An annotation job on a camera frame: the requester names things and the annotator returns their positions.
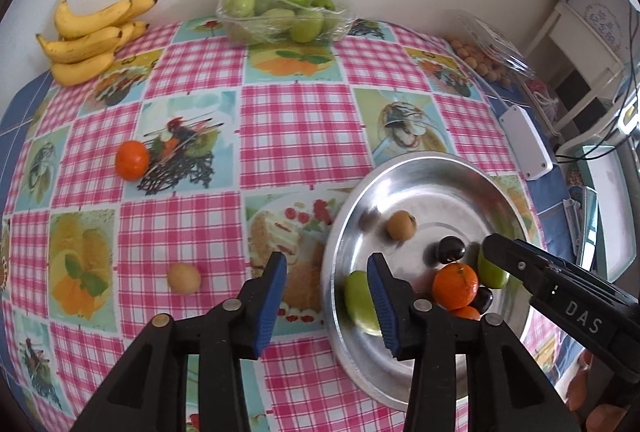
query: black cable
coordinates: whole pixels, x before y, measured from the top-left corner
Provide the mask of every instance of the black cable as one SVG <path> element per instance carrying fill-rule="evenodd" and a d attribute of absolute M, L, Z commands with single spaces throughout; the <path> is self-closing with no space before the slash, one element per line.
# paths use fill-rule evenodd
<path fill-rule="evenodd" d="M 633 11 L 635 11 L 635 8 L 631 5 L 631 1 L 629 1 L 629 24 L 628 24 L 629 25 L 629 63 L 631 66 L 631 76 L 630 76 L 628 87 L 626 88 L 625 98 L 622 102 L 622 107 L 620 108 L 620 111 L 618 112 L 616 119 L 613 121 L 613 125 L 609 129 L 609 132 L 607 132 L 606 136 L 604 136 L 602 141 L 597 143 L 593 148 L 585 152 L 580 157 L 557 155 L 556 157 L 567 159 L 566 161 L 558 161 L 559 164 L 575 163 L 577 161 L 593 161 L 596 159 L 600 159 L 601 157 L 604 157 L 608 154 L 611 154 L 615 150 L 618 150 L 618 148 L 620 148 L 623 144 L 625 144 L 625 142 L 628 141 L 631 135 L 633 134 L 633 131 L 629 132 L 629 134 L 627 134 L 622 141 L 618 142 L 613 148 L 610 148 L 609 150 L 604 152 L 604 154 L 600 154 L 596 157 L 591 157 L 591 158 L 587 157 L 587 155 L 591 154 L 592 152 L 596 151 L 599 147 L 601 147 L 605 143 L 605 141 L 609 139 L 609 137 L 611 137 L 613 133 L 618 129 L 618 122 L 620 121 L 620 116 L 622 116 L 623 110 L 625 108 L 625 104 L 628 99 L 629 92 L 631 91 L 632 83 L 634 84 L 634 88 L 636 91 L 636 98 L 638 98 L 638 80 L 636 79 L 636 62 L 634 61 L 633 39 L 635 38 L 636 34 L 638 34 L 638 28 L 640 27 L 640 15 L 638 14 L 638 11 L 636 11 L 636 27 L 632 30 L 632 25 L 633 25 L 632 12 Z M 640 108 L 640 104 L 636 104 L 636 110 L 639 108 Z"/>

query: dark purple fruit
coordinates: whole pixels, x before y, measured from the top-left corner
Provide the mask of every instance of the dark purple fruit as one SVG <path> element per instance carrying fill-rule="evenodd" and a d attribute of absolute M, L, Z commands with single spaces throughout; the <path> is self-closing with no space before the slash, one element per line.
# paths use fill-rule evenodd
<path fill-rule="evenodd" d="M 458 237 L 449 235 L 436 245 L 436 259 L 441 264 L 449 264 L 460 260 L 465 255 L 465 243 Z"/>
<path fill-rule="evenodd" d="M 478 310 L 478 312 L 483 315 L 491 307 L 491 302 L 494 301 L 494 292 L 491 291 L 488 287 L 480 286 L 478 288 L 478 293 L 476 293 L 476 297 L 469 304 L 471 307 L 474 307 Z"/>

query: container of green fruit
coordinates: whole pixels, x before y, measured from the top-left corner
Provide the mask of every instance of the container of green fruit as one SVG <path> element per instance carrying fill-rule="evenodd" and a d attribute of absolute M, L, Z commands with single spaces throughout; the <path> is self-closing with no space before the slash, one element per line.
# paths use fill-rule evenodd
<path fill-rule="evenodd" d="M 218 0 L 233 44 L 337 42 L 355 20 L 348 0 Z"/>

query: bolt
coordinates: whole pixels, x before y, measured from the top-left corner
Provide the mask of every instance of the bolt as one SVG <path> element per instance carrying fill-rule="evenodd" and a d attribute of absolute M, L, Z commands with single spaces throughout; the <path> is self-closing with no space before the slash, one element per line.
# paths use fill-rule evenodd
<path fill-rule="evenodd" d="M 431 311 L 433 305 L 430 301 L 425 300 L 424 298 L 420 298 L 414 302 L 414 308 L 416 311 L 420 311 L 421 313 L 426 313 L 427 311 Z"/>
<path fill-rule="evenodd" d="M 498 327 L 504 320 L 498 313 L 489 313 L 484 316 L 486 323 L 490 326 Z"/>
<path fill-rule="evenodd" d="M 155 327 L 164 327 L 171 321 L 171 318 L 166 313 L 159 313 L 151 319 L 151 323 Z"/>
<path fill-rule="evenodd" d="M 225 311 L 238 311 L 242 307 L 242 302 L 237 298 L 228 298 L 222 303 L 222 308 Z"/>

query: metal tray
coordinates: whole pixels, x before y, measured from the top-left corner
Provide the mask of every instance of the metal tray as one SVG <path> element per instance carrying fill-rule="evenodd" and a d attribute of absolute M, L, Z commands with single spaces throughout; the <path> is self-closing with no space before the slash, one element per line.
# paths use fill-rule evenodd
<path fill-rule="evenodd" d="M 386 233 L 386 221 L 398 209 L 417 220 L 415 236 L 397 243 Z M 406 410 L 413 360 L 398 362 L 381 337 L 356 327 L 344 307 L 342 286 L 352 271 L 366 270 L 373 252 L 385 255 L 391 272 L 426 293 L 441 266 L 433 264 L 433 246 L 457 235 L 469 250 L 471 263 L 485 236 L 498 232 L 526 239 L 527 232 L 513 203 L 483 171 L 467 161 L 438 152 L 413 152 L 376 168 L 350 193 L 334 222 L 322 263 L 322 307 L 334 354 L 351 379 L 373 399 Z M 494 290 L 490 311 L 500 313 L 516 336 L 529 326 L 529 293 L 511 278 Z M 458 398 L 466 396 L 464 356 L 456 359 Z"/>

